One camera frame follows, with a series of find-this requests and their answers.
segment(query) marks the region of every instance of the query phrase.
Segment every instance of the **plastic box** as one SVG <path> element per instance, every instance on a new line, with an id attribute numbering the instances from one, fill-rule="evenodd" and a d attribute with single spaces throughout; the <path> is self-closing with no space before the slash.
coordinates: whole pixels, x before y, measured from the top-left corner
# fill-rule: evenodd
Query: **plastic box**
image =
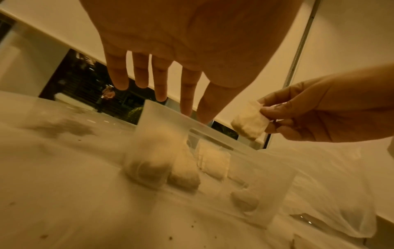
<path id="1" fill-rule="evenodd" d="M 194 161 L 183 162 L 188 163 L 188 169 L 197 171 L 197 188 L 195 183 L 194 188 L 184 188 L 167 181 L 175 161 L 185 153 L 185 146 Z M 124 169 L 135 181 L 174 194 L 188 205 L 214 209 L 262 227 L 277 213 L 296 175 L 278 157 L 259 153 L 152 101 L 145 101 L 126 152 Z"/>

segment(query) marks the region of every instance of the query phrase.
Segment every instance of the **hand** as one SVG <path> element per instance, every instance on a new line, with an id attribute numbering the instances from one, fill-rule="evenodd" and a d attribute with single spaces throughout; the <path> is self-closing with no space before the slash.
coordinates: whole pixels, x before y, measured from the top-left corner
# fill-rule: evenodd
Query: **hand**
<path id="1" fill-rule="evenodd" d="M 356 142 L 394 135 L 394 64 L 301 82 L 259 100 L 267 133 L 286 139 Z"/>
<path id="2" fill-rule="evenodd" d="M 116 88 L 128 88 L 126 52 L 135 83 L 148 87 L 152 55 L 156 99 L 167 98 L 173 61 L 183 66 L 181 112 L 190 115 L 196 84 L 211 81 L 197 116 L 209 122 L 251 84 L 290 28 L 301 0 L 81 0 L 100 34 Z"/>

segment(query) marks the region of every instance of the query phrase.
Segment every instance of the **transparent box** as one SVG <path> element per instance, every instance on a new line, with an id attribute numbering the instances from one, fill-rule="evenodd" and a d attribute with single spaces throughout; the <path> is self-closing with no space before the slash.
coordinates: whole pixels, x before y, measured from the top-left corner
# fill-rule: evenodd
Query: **transparent box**
<path id="1" fill-rule="evenodd" d="M 127 148 L 125 172 L 187 205 L 226 213 L 266 227 L 296 170 L 152 101 Z"/>

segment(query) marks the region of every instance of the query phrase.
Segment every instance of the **human hand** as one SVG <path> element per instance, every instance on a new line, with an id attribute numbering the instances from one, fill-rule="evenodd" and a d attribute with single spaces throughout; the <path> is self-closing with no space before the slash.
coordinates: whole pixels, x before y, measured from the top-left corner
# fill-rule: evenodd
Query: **human hand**
<path id="1" fill-rule="evenodd" d="M 183 66 L 181 112 L 191 115 L 202 72 L 211 81 L 197 116 L 208 123 L 251 84 L 290 28 L 300 0 L 81 0 L 103 43 L 116 88 L 128 88 L 126 52 L 135 83 L 148 87 L 152 55 L 156 99 L 167 98 L 173 61 Z"/>
<path id="2" fill-rule="evenodd" d="M 267 133 L 288 140 L 356 142 L 394 135 L 394 64 L 292 85 L 259 100 Z"/>

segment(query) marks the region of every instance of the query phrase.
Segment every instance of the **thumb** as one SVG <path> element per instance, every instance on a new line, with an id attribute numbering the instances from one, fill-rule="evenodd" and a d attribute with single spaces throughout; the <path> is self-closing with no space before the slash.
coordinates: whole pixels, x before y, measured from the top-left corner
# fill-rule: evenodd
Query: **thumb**
<path id="1" fill-rule="evenodd" d="M 292 119 L 313 109 L 313 105 L 303 98 L 303 94 L 277 106 L 263 106 L 261 114 L 269 119 Z"/>

